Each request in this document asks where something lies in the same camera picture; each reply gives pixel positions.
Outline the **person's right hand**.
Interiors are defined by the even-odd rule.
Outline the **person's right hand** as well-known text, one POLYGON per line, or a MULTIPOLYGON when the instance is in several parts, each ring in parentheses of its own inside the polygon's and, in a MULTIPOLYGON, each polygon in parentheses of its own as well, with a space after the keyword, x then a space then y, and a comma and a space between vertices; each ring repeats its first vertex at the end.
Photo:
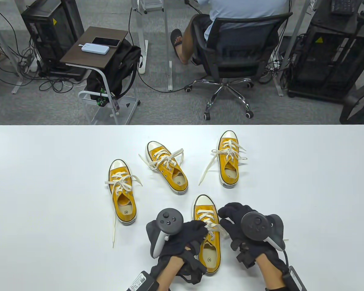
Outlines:
POLYGON ((218 210, 218 216, 232 239, 231 248, 240 251, 240 262, 250 266, 265 255, 278 268, 286 266, 278 255, 285 249, 283 222, 278 215, 263 215, 249 205, 230 202, 218 210))

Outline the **person's left hand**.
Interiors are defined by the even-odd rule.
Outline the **person's left hand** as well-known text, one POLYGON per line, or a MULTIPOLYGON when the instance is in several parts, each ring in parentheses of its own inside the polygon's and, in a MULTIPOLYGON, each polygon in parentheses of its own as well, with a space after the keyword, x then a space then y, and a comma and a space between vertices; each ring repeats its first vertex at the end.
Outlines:
POLYGON ((180 232, 169 237, 159 256, 159 260, 177 257, 186 261, 186 257, 196 257, 201 244, 208 235, 206 223, 201 220, 185 222, 180 232))

